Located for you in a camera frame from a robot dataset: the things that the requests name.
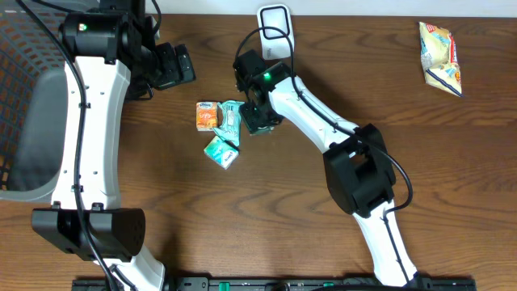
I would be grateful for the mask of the teal snack wrapper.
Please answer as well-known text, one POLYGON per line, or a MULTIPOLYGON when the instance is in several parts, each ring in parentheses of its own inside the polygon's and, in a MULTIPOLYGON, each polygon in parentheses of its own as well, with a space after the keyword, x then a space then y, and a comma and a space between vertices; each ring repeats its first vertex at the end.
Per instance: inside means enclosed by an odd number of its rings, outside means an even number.
POLYGON ((236 100, 218 103, 218 107, 222 111, 223 121, 213 131, 219 138, 231 142, 235 147, 240 146, 241 114, 239 109, 243 104, 244 102, 236 100))

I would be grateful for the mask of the small orange snack packet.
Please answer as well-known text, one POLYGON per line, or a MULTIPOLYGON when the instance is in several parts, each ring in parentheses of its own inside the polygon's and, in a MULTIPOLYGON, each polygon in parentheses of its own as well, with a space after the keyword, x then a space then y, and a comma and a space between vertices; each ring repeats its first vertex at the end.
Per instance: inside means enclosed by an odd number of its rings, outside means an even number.
POLYGON ((198 102, 196 104, 196 129, 198 131, 213 131, 217 127, 217 102, 198 102))

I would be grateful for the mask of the teal tissue pack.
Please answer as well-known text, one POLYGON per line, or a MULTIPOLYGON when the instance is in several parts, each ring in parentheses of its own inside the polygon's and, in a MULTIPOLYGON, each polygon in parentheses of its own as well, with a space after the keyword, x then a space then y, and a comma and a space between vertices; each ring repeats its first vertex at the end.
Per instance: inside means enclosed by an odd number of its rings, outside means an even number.
POLYGON ((215 136, 204 148, 207 157, 213 160, 217 165, 228 169, 233 161, 238 157, 239 152, 229 143, 218 136, 215 136))

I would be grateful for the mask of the large orange wipes pack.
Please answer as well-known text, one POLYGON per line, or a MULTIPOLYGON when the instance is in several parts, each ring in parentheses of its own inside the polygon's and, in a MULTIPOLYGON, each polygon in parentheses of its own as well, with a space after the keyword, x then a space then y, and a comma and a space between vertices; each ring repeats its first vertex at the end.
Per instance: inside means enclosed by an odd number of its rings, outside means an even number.
POLYGON ((420 58, 426 84, 462 97, 460 65, 452 33, 433 24, 418 24, 420 58))

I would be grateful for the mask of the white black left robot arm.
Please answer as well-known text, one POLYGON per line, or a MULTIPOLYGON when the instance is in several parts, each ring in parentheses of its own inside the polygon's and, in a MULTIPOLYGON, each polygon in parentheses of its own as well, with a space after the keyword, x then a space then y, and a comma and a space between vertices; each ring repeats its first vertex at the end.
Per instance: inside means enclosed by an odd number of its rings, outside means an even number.
POLYGON ((172 290, 166 266, 145 246, 145 213, 121 205, 120 121, 126 100, 192 82, 187 48, 157 44, 160 20, 142 1, 102 1, 67 14, 54 42, 65 58, 65 139, 51 204, 34 209, 32 228, 64 253, 98 264, 95 290, 172 290))

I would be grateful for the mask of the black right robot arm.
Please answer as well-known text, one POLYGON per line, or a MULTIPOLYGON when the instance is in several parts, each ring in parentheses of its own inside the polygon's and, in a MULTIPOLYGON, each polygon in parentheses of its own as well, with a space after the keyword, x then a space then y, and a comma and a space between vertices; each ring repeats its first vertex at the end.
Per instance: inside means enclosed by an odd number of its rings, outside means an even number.
POLYGON ((240 108, 252 135, 290 120, 322 153, 329 193, 359 224, 383 285, 408 287, 417 268, 397 226, 395 174, 401 166, 388 154, 375 126, 360 127, 328 108, 282 61, 268 65, 254 50, 236 56, 236 87, 246 94, 240 108))

